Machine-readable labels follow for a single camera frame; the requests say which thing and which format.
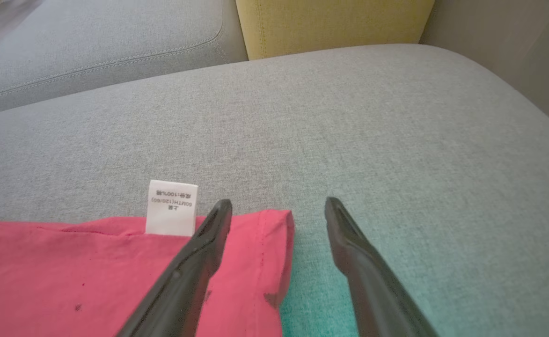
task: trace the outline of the gray sofa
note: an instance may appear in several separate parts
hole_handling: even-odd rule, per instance
[[[0,42],[0,111],[242,60],[234,0],[46,0]]]
[[[0,111],[0,220],[145,216],[150,179],[198,184],[199,215],[293,211],[285,336],[356,335],[326,196],[441,336],[549,336],[549,118],[463,56],[315,51]]]

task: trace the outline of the yellow cushion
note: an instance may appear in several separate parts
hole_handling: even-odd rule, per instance
[[[418,43],[434,0],[236,0],[249,59]]]

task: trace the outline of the red t-shirt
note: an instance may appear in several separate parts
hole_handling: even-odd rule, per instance
[[[118,333],[189,240],[144,232],[145,218],[0,222],[0,336]],[[198,337],[281,335],[278,305],[291,277],[293,234],[290,211],[233,217]]]

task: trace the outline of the white tag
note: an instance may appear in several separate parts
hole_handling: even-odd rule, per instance
[[[197,185],[150,181],[146,233],[191,236],[195,232]]]

